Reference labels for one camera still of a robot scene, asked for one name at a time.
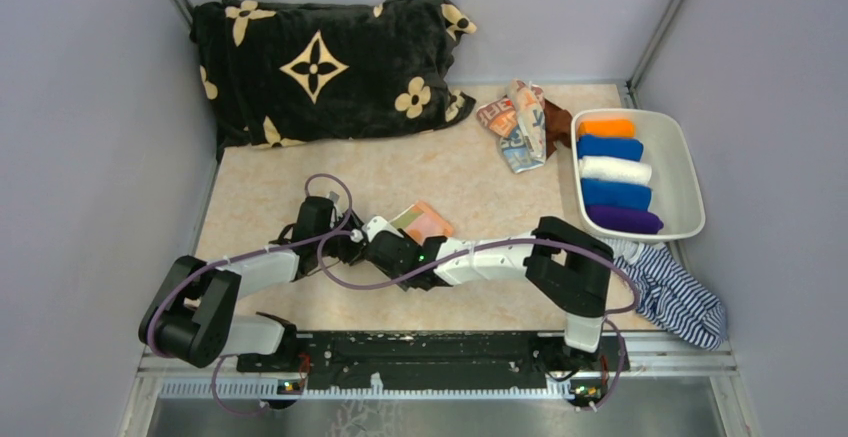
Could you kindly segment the orange polka dot towel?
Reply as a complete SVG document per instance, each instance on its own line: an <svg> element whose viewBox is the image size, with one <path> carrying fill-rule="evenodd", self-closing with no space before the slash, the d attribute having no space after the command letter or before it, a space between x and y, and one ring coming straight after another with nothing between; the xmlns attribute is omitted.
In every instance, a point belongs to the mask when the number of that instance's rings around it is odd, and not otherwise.
<svg viewBox="0 0 848 437"><path fill-rule="evenodd" d="M423 245L430 237L451 237L454 234L453 226L423 201L416 201L390 223L419 245Z"/></svg>

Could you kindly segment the orange blue patterned towel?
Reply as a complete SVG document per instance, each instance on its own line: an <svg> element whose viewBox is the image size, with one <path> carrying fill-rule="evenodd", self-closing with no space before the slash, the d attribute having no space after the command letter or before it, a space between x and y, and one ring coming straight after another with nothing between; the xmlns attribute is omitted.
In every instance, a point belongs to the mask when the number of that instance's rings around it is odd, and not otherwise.
<svg viewBox="0 0 848 437"><path fill-rule="evenodd" d="M515 174L547 160L544 94L540 87L512 80L505 96L481 106L478 122L499 137L499 151Z"/></svg>

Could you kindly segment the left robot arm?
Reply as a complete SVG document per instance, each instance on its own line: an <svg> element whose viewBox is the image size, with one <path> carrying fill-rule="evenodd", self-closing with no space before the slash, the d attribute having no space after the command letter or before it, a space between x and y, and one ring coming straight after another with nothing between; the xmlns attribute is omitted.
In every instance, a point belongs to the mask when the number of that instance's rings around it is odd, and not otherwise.
<svg viewBox="0 0 848 437"><path fill-rule="evenodd" d="M354 211L340 212L333 199L311 196L296 221L258 251L215 266L190 255L177 258L140 322L139 340L197 368L231 355L261 356L277 371L292 368L300 356L295 325L267 313L239 315L238 301L305 278L321 256L358 262L367 242L364 225Z"/></svg>

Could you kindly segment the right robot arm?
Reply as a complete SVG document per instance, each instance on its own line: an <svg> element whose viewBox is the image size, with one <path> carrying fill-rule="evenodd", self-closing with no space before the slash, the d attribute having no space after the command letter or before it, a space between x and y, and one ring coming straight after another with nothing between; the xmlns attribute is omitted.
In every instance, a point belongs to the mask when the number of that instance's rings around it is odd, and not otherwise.
<svg viewBox="0 0 848 437"><path fill-rule="evenodd" d="M527 281L565 312L563 355L576 369L590 368L601 343L613 260L612 248L565 221L544 216L537 227L502 240L427 237L416 242L385 219L362 228L364 258L404 288L430 290L478 281Z"/></svg>

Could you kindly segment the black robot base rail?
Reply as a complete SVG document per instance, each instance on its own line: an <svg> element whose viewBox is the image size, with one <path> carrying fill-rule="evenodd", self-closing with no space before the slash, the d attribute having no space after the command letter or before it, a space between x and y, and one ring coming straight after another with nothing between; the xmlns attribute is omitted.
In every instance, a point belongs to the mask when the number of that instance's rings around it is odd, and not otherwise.
<svg viewBox="0 0 848 437"><path fill-rule="evenodd" d="M243 373L291 373L280 396L364 399L601 401L630 368L620 336L599 348L566 346L559 332L300 331L270 355L243 354Z"/></svg>

